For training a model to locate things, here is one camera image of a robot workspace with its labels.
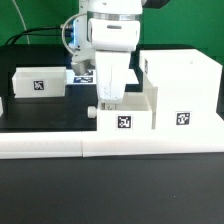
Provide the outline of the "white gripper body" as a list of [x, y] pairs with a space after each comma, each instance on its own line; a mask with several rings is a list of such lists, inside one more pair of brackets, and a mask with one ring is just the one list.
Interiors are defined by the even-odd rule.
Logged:
[[96, 84], [101, 103], [122, 102], [129, 72], [129, 52], [95, 52]]

